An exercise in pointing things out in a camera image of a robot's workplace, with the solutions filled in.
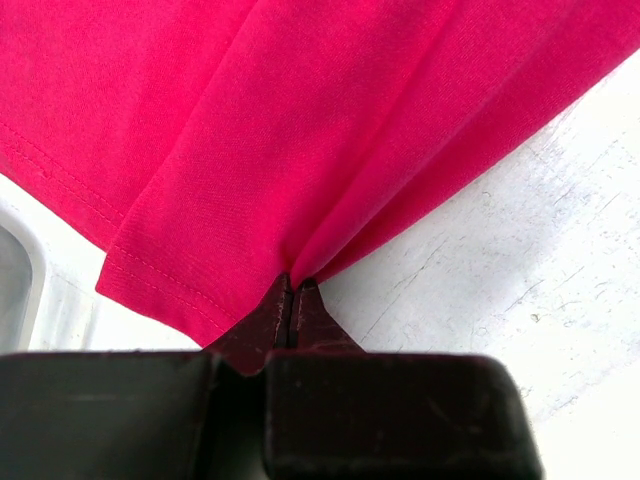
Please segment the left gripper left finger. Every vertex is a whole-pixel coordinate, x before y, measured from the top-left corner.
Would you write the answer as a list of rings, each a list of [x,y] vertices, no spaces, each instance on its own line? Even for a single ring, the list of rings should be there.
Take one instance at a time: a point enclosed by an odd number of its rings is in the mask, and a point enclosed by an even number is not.
[[[265,479],[260,371],[287,316],[279,276],[202,351],[1,358],[5,479]]]

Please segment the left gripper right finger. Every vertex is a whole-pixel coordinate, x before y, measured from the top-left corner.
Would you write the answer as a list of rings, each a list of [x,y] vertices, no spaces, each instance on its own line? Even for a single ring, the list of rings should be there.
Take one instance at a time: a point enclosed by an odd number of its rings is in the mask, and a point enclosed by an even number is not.
[[[539,479],[518,389],[493,358],[367,353],[318,287],[277,279],[264,367],[264,464],[273,479]]]

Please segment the pink t shirt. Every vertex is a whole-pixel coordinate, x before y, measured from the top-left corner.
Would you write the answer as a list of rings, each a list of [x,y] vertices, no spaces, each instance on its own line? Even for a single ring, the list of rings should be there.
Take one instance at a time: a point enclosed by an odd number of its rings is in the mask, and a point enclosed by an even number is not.
[[[102,295],[206,345],[638,47],[635,1],[5,1],[1,171],[105,252]]]

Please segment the clear plastic bin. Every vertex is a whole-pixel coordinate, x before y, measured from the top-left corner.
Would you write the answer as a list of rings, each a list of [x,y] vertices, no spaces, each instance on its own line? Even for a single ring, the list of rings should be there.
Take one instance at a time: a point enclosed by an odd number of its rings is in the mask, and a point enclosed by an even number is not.
[[[1,208],[1,354],[29,348],[45,282],[46,262],[32,230]]]

